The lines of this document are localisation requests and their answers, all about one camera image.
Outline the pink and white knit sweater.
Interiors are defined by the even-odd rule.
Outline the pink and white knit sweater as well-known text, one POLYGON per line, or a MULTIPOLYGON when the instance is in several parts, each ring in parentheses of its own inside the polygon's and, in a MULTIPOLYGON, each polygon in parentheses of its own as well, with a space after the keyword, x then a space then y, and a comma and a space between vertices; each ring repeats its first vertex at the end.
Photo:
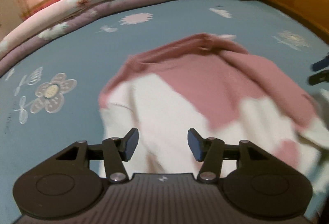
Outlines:
POLYGON ((106 138, 139 130, 133 173, 197 173, 187 131, 250 140, 328 189, 328 128, 315 99, 272 61, 215 34, 129 57, 99 95, 106 138))

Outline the teal floral bed sheet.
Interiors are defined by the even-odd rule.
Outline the teal floral bed sheet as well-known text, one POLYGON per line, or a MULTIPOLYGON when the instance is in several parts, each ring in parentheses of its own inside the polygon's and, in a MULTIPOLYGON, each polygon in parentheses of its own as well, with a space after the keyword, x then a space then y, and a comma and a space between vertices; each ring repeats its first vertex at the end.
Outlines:
POLYGON ((328 88, 306 82, 328 44, 256 0, 177 0, 106 16, 41 47, 1 78, 1 223, 20 215, 12 188, 21 174, 77 140, 102 141, 98 96, 130 55, 196 33, 230 37, 308 92, 328 88), (77 81, 63 107, 30 112, 36 89, 59 73, 77 81))

